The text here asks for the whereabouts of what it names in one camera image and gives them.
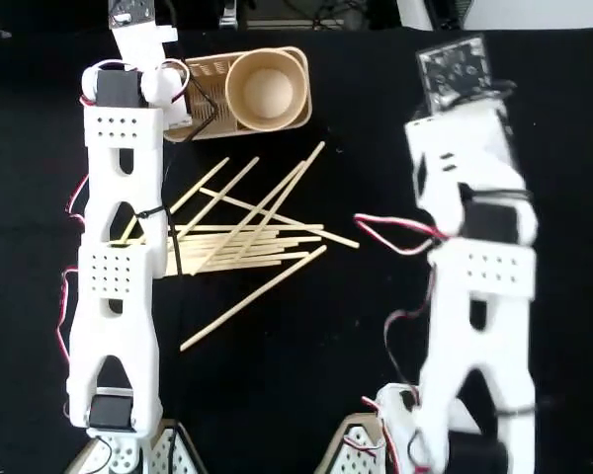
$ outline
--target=mounting hole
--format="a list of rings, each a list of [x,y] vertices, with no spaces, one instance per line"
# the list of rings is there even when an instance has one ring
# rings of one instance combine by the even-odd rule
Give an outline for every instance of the mounting hole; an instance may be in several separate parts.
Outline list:
[[[123,314],[123,300],[122,299],[109,299],[108,306],[110,310],[115,314]]]
[[[483,331],[487,324],[487,303],[473,300],[470,302],[470,324],[477,331]]]

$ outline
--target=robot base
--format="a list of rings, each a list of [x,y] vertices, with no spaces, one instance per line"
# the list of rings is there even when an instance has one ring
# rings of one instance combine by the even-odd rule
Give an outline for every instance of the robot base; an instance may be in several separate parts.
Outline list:
[[[117,438],[103,436],[104,440],[113,447],[113,454],[109,460],[110,450],[108,447],[98,439],[92,439],[64,474],[91,472],[101,474],[169,474],[168,454],[173,429],[173,421],[163,420],[160,430],[151,441],[151,451],[148,458],[141,459],[133,470],[128,471],[127,468],[131,466],[130,463],[133,460],[135,461],[134,456],[137,454],[119,448],[118,442],[115,441]],[[176,435],[172,469],[176,474],[203,474],[207,472],[189,434],[181,425],[179,425]]]
[[[378,392],[377,413],[353,414],[345,418],[336,430],[315,474],[385,474],[387,446],[382,427],[386,427],[388,438],[399,460],[400,472],[415,472],[408,459],[406,447],[415,433],[412,413],[402,401],[401,393],[409,391],[408,385],[389,383]],[[455,399],[449,410],[449,429],[455,432],[480,434],[480,429],[464,403]],[[415,459],[424,459],[421,443],[411,449]]]

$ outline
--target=black zip tie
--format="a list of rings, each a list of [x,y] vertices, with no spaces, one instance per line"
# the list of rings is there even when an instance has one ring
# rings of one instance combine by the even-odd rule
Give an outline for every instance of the black zip tie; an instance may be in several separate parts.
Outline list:
[[[141,212],[137,212],[135,214],[136,218],[138,219],[146,219],[147,217],[149,217],[150,215],[155,214],[156,212],[160,212],[162,210],[165,210],[165,206],[164,205],[159,205],[158,207],[154,207],[153,209],[150,210],[143,210]]]

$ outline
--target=wooden chopstick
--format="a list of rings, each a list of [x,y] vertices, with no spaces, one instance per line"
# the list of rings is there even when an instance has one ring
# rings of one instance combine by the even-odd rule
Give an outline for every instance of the wooden chopstick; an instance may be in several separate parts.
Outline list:
[[[307,171],[309,166],[314,162],[314,160],[320,154],[321,150],[324,147],[325,147],[324,141],[321,141],[320,143],[318,143],[318,145],[316,145],[316,148],[314,148],[314,151],[312,151],[311,154],[309,155],[309,157],[307,158],[307,160],[305,160],[305,163],[303,163],[303,166],[300,167],[300,169],[298,170],[298,173],[296,173],[295,177],[286,186],[286,188],[280,194],[280,196],[277,197],[277,200],[275,201],[275,203],[272,205],[272,207],[268,211],[268,214],[266,214],[264,216],[264,218],[261,220],[259,226],[257,227],[257,230],[255,230],[253,235],[251,235],[248,238],[248,240],[246,241],[244,246],[239,251],[239,254],[237,255],[237,257],[235,257],[235,260],[239,259],[246,252],[246,250],[248,250],[248,247],[250,247],[252,245],[252,243],[255,241],[255,239],[257,238],[257,235],[259,235],[259,232],[264,230],[264,227],[270,221],[272,216],[277,212],[277,210],[279,209],[279,206],[284,203],[284,200],[286,200],[286,198],[290,195],[292,190],[297,185],[298,181],[303,177],[303,175],[305,174],[305,172]]]
[[[217,193],[215,191],[208,190],[207,188],[200,188],[200,193],[210,196],[210,197],[217,196]],[[224,196],[221,198],[221,200],[223,200],[224,202],[228,202],[229,204],[236,205],[237,207],[241,207],[242,209],[251,210],[251,209],[255,208],[254,205],[249,204],[248,202],[244,202],[243,200],[236,199],[234,197]],[[270,212],[268,212],[265,209],[259,209],[259,213],[262,215],[270,214]],[[274,214],[273,219],[278,220],[280,222],[284,222],[286,224],[291,224],[291,225],[305,225],[305,224],[303,224],[303,222],[299,222],[298,220],[291,219],[289,217],[285,217],[284,215],[280,215],[280,214]],[[346,245],[347,247],[351,247],[352,249],[358,249],[360,247],[360,244],[358,242],[347,239],[345,237],[341,237],[340,235],[332,234],[331,232],[327,232],[326,230],[307,230],[307,232],[309,232],[311,234],[319,235],[325,239],[332,240],[339,244]]]
[[[192,336],[187,341],[185,341],[180,346],[180,352],[185,351],[186,349],[190,348],[193,344],[195,344],[197,341],[201,340],[203,337],[210,334],[212,331],[214,331],[216,328],[218,328],[219,326],[224,324],[233,315],[237,314],[240,310],[242,310],[243,308],[248,306],[250,303],[252,303],[255,299],[257,299],[259,296],[264,294],[266,291],[268,291],[269,289],[273,288],[274,286],[276,286],[277,284],[282,282],[284,279],[286,279],[287,277],[292,275],[297,270],[299,270],[302,267],[309,264],[312,260],[316,259],[323,252],[325,252],[326,249],[327,249],[326,246],[324,246],[324,245],[320,246],[318,249],[316,249],[314,252],[309,254],[307,257],[294,263],[293,265],[291,265],[290,267],[285,269],[283,272],[281,272],[280,274],[278,274],[277,276],[272,278],[270,281],[268,281],[264,285],[260,286],[258,289],[256,289],[252,293],[250,293],[248,296],[246,296],[244,299],[242,299],[235,306],[233,306],[228,311],[226,311],[224,314],[222,314],[217,319],[215,319],[212,323],[210,323],[209,325],[204,327],[201,331],[199,331],[194,336]]]

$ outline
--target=black cable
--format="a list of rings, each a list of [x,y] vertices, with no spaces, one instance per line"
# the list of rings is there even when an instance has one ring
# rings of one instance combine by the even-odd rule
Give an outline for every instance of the black cable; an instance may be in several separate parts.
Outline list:
[[[108,459],[106,459],[106,462],[104,462],[104,463],[101,465],[101,467],[98,467],[98,468],[97,468],[97,469],[95,469],[94,471],[88,471],[86,474],[97,474],[98,472],[101,472],[101,471],[103,471],[103,469],[104,469],[104,468],[105,468],[105,467],[108,465],[108,463],[110,462],[110,459],[112,459],[112,453],[113,453],[113,450],[112,450],[112,447],[110,446],[110,444],[109,444],[107,441],[105,441],[105,440],[104,440],[102,437],[100,437],[100,436],[97,436],[97,439],[98,439],[100,442],[102,442],[102,443],[103,443],[105,446],[107,446],[107,447],[108,447],[108,450],[110,451],[110,452],[108,452]]]
[[[167,6],[167,9],[169,10],[171,26],[175,29],[178,29],[178,14],[176,12],[176,7],[174,6],[173,1],[165,0],[165,5]],[[181,46],[179,39],[178,39],[178,41],[176,41],[176,48],[178,49],[179,59],[181,61],[185,62],[185,59],[186,59],[185,51],[183,50],[183,47]],[[194,86],[198,89],[198,92],[200,92],[200,94],[205,98],[205,100],[211,105],[212,112],[197,128],[195,128],[189,135],[187,135],[182,142],[178,143],[178,145],[193,140],[196,136],[198,136],[198,134],[201,131],[203,131],[205,128],[207,128],[207,126],[209,126],[209,124],[212,121],[214,121],[215,118],[217,117],[217,104],[211,98],[211,96],[204,90],[204,88],[202,87],[200,82],[198,82],[198,80],[194,76],[193,72],[191,71],[191,68],[189,68],[189,80],[194,83]],[[163,189],[164,189],[165,180],[167,179],[167,176],[169,175],[169,170],[171,169],[171,165],[174,163],[174,161],[176,161],[176,158],[178,158],[180,150],[181,150],[181,147],[179,146],[178,149],[176,150],[176,153],[174,153],[174,155],[172,156],[171,160],[169,160],[169,163],[167,164],[167,166],[165,168],[165,171],[163,173]],[[183,277],[183,273],[182,273],[182,259],[180,257],[180,244],[178,242],[178,236],[176,234],[176,226],[174,223],[174,219],[171,215],[171,211],[167,207],[165,207],[165,212],[167,213],[167,220],[169,221],[169,227],[171,229],[171,239],[173,241],[174,257],[176,259],[176,275],[178,277],[178,281],[180,282],[180,291],[179,291],[180,297],[179,297],[179,306],[178,306],[178,328],[177,328],[178,329],[177,334],[179,334],[181,325],[182,325],[183,302],[184,302],[184,294],[185,294],[184,288],[183,288],[184,277]],[[177,354],[176,355],[177,365],[179,365],[180,353],[178,352],[177,347],[176,347],[176,354]],[[167,453],[167,463],[168,463],[169,474],[173,474],[173,472],[174,472],[174,449],[175,449],[175,445],[176,445],[176,436],[178,435],[178,412],[179,412],[179,404],[180,404],[180,394],[176,394],[175,399],[176,400],[174,402],[174,410],[173,410],[173,413],[174,413],[173,433],[171,435],[171,439],[170,439],[170,443],[169,443],[169,450]]]
[[[165,5],[167,6],[167,9],[169,10],[169,18],[171,20],[171,26],[177,30],[178,29],[178,14],[176,13],[176,7],[174,7],[172,0],[164,0],[164,1],[165,1]],[[183,50],[182,46],[180,45],[180,39],[178,39],[176,41],[176,48],[178,50],[177,51],[178,59],[185,62],[185,60],[186,60],[185,51]],[[196,128],[194,128],[193,131],[191,133],[189,133],[189,135],[187,135],[184,140],[178,142],[178,144],[187,143],[188,141],[193,140],[196,136],[198,136],[198,134],[201,131],[203,131],[205,128],[207,128],[209,126],[209,124],[212,121],[214,121],[215,118],[217,117],[217,104],[211,98],[211,96],[207,93],[207,91],[205,91],[205,89],[202,87],[202,85],[200,84],[198,79],[196,79],[196,76],[194,76],[193,72],[191,71],[191,67],[189,68],[189,80],[191,82],[193,82],[196,89],[198,89],[198,92],[200,93],[200,95],[209,103],[209,105],[211,106],[211,113],[207,118],[205,118],[203,120],[203,122],[200,125],[198,125]],[[173,163],[174,160],[175,160],[175,158],[169,162],[169,165],[165,169],[165,174],[163,176],[163,180],[165,178],[167,178],[167,174],[169,173],[169,166],[171,166],[171,163]]]
[[[413,467],[416,470],[426,468],[426,466],[422,466],[421,464],[419,464],[413,457],[413,454],[411,453],[411,446],[413,445],[413,442],[415,441],[415,439],[418,436],[419,436],[419,430],[415,430],[415,433],[413,433],[413,436],[411,437],[411,439],[408,441],[408,444],[406,445],[406,456],[408,457],[408,460],[411,461],[411,464],[413,464]]]

